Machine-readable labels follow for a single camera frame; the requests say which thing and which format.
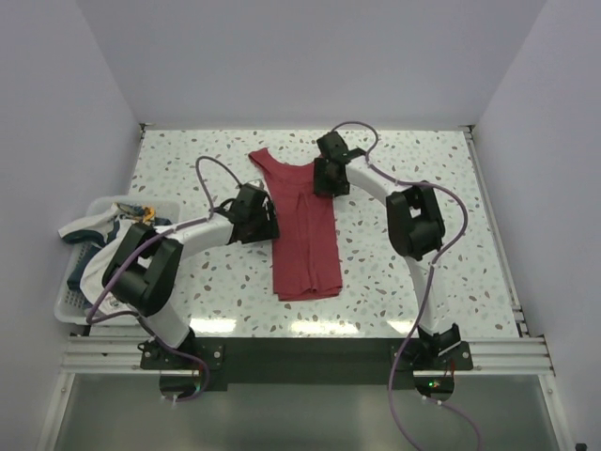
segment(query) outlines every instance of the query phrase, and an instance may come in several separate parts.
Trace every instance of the speckled tabletop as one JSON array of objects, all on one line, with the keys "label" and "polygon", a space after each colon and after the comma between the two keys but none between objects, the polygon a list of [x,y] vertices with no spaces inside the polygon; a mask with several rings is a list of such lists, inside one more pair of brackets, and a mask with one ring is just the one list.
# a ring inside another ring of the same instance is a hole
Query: speckled tabletop
[{"label": "speckled tabletop", "polygon": [[[283,163],[306,164],[318,155],[325,131],[147,131],[130,194],[173,197],[183,219],[205,216],[208,203],[194,173],[199,155],[227,164],[242,181],[261,177],[249,152],[267,147]],[[367,148],[365,131],[342,132],[348,145]],[[453,191],[470,210],[466,236],[442,258],[455,321],[467,338],[516,337],[511,298],[486,218],[462,132],[380,132],[372,157],[400,179],[428,179]],[[203,176],[217,202],[236,193],[234,181],[204,162]],[[450,239],[460,226],[457,205],[437,194]],[[351,188],[334,200],[343,273],[339,296],[279,302],[272,292],[271,243],[232,244],[182,262],[172,301],[196,334],[227,336],[397,337],[415,320],[417,301],[408,269],[388,241],[385,209]]]}]

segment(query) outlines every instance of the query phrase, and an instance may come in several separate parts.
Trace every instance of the white wall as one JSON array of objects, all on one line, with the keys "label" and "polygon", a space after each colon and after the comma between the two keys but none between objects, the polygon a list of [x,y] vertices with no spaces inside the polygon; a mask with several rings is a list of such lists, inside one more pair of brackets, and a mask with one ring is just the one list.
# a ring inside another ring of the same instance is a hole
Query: white wall
[{"label": "white wall", "polygon": [[54,387],[56,230],[125,189],[137,137],[73,1],[0,3],[0,449],[35,448]]},{"label": "white wall", "polygon": [[136,117],[474,124],[544,0],[78,0]]},{"label": "white wall", "polygon": [[601,3],[548,0],[476,128],[526,319],[601,449]]}]

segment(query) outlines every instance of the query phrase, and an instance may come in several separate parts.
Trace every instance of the red cloth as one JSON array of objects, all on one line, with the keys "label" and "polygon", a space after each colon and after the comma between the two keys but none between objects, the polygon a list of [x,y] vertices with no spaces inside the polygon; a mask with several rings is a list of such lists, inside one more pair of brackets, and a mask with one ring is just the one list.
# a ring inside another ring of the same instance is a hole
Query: red cloth
[{"label": "red cloth", "polygon": [[275,160],[266,148],[249,154],[265,176],[280,227],[273,241],[273,291],[280,301],[337,296],[342,288],[334,208],[313,194],[313,163]]}]

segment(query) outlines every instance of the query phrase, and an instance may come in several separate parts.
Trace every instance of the gray floor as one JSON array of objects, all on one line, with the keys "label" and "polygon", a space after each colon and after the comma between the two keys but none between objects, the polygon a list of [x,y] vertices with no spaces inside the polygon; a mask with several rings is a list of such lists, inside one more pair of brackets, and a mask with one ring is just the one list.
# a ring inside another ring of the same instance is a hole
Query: gray floor
[{"label": "gray floor", "polygon": [[[427,450],[475,450],[461,418],[395,394],[399,414]],[[554,451],[536,378],[470,377],[452,402],[485,436],[485,450]],[[231,386],[172,410],[153,376],[76,380],[59,450],[345,450],[412,449],[395,428],[384,387]]]}]

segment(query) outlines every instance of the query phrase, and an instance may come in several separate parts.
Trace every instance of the white plastic basket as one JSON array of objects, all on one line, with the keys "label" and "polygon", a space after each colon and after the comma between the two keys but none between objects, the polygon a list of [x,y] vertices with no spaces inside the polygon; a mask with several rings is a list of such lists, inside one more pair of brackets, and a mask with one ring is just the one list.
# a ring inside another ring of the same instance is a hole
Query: white plastic basket
[{"label": "white plastic basket", "polygon": [[[114,195],[110,197],[101,197],[90,204],[85,215],[91,216],[102,213],[103,211],[108,210],[114,202],[122,202],[124,204],[135,206],[146,205],[154,207],[157,216],[170,219],[173,223],[181,221],[181,205],[176,200],[140,195]],[[75,244],[73,246],[69,264],[67,265],[65,276],[61,281],[56,304],[54,305],[54,315],[59,321],[86,325],[85,297],[82,293],[71,291],[67,287],[67,279],[75,269],[77,262],[85,255],[85,252],[87,252],[89,247],[89,243]],[[135,319],[132,317],[115,318],[110,321],[110,324],[115,326],[130,326],[135,323]]]}]

